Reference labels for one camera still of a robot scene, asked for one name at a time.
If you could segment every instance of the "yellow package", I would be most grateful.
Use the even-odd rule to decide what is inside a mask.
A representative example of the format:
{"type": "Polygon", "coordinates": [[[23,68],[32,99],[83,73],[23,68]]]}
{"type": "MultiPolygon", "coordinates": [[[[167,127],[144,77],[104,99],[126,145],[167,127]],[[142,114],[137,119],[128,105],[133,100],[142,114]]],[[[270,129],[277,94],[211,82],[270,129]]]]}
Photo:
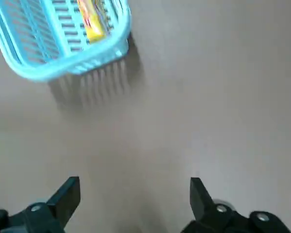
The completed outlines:
{"type": "Polygon", "coordinates": [[[77,0],[83,16],[84,26],[89,42],[95,42],[105,37],[103,25],[91,0],[77,0]]]}

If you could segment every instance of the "gray floor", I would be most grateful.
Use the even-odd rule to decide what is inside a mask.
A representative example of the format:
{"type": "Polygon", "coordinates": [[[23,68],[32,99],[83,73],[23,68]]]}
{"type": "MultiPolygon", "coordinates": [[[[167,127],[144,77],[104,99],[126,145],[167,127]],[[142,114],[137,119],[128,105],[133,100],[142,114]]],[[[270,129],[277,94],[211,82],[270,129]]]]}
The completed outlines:
{"type": "Polygon", "coordinates": [[[131,0],[125,60],[32,83],[0,54],[0,207],[69,175],[68,232],[179,232],[200,176],[244,215],[291,228],[291,0],[131,0]]]}

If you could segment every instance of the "blue plastic basket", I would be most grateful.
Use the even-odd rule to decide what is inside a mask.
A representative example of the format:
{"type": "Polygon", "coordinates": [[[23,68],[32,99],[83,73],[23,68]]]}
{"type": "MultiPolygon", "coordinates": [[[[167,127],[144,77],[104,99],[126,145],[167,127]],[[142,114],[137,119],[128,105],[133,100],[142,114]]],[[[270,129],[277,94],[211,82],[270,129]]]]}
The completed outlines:
{"type": "Polygon", "coordinates": [[[104,0],[108,37],[89,44],[77,0],[0,0],[0,49],[33,81],[81,74],[124,56],[131,30],[127,0],[104,0]]]}

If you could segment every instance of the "snack package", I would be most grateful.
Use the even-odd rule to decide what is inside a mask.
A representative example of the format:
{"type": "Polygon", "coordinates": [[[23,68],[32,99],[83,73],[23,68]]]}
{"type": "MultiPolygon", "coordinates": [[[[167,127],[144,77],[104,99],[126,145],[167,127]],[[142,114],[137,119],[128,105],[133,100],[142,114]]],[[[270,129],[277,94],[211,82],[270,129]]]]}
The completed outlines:
{"type": "Polygon", "coordinates": [[[92,4],[92,0],[77,0],[78,7],[83,16],[84,26],[89,42],[95,42],[105,37],[105,30],[100,21],[99,14],[92,4]]]}
{"type": "Polygon", "coordinates": [[[105,9],[103,6],[103,0],[92,0],[92,2],[94,3],[94,6],[98,10],[98,14],[101,16],[103,22],[107,22],[108,17],[106,16],[106,13],[105,13],[105,9]]]}

